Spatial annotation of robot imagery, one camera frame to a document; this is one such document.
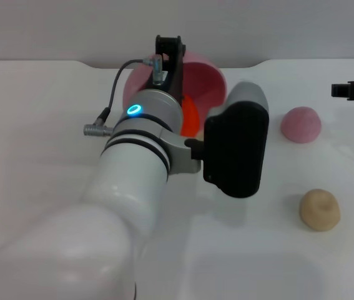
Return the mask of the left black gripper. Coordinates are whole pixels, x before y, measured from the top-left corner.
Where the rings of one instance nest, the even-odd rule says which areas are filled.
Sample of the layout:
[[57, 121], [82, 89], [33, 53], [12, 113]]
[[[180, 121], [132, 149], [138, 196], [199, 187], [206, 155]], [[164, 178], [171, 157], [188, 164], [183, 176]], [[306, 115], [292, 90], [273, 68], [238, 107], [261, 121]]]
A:
[[152, 83], [152, 75], [147, 81], [147, 89], [158, 89], [171, 95], [177, 102], [182, 102], [183, 92], [183, 63], [185, 54], [185, 44], [182, 43], [180, 36], [177, 37], [162, 37], [156, 36], [155, 53], [160, 54], [163, 59], [162, 69], [167, 71], [167, 75], [160, 86]]

